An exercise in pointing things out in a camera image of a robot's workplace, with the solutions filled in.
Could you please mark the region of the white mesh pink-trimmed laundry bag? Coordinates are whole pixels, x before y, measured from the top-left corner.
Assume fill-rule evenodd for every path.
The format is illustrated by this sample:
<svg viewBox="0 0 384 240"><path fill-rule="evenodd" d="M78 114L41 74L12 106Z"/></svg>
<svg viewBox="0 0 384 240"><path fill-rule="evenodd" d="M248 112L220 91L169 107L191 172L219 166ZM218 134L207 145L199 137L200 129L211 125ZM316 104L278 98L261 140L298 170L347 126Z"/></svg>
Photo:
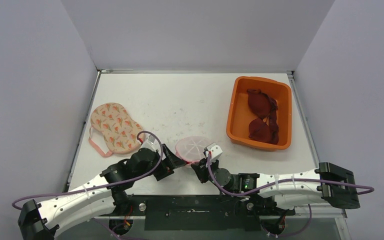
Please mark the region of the white mesh pink-trimmed laundry bag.
<svg viewBox="0 0 384 240"><path fill-rule="evenodd" d="M191 169L191 165L205 158L204 150L213 141L205 136L189 136L179 140L175 145L175 155L186 162L185 167Z"/></svg>

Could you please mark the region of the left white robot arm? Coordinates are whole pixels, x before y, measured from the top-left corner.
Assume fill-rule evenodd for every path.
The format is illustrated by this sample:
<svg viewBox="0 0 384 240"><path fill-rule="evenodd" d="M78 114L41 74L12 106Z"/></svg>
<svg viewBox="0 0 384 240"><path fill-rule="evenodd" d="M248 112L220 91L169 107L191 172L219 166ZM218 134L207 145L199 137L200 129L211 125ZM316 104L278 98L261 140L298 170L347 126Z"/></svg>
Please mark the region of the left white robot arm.
<svg viewBox="0 0 384 240"><path fill-rule="evenodd" d="M110 165L85 184L66 195L36 202L25 202L18 226L25 240L53 240L62 232L94 217L115 213L124 215L131 205L126 190L139 176L154 176L157 181L185 165L164 144L162 150L141 147L130 158Z"/></svg>

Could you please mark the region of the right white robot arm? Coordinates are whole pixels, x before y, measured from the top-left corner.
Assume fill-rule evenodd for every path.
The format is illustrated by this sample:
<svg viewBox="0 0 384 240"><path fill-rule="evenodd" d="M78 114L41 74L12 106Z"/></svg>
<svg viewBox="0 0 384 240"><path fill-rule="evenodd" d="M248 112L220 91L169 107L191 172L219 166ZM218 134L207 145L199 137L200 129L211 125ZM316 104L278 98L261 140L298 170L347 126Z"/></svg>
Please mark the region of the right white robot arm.
<svg viewBox="0 0 384 240"><path fill-rule="evenodd" d="M218 160L208 163L206 159L191 167L201 183L210 181L225 195L263 199L262 207L270 215L308 204L360 208L354 173L329 162L320 162L315 169L288 174L232 174L220 168Z"/></svg>

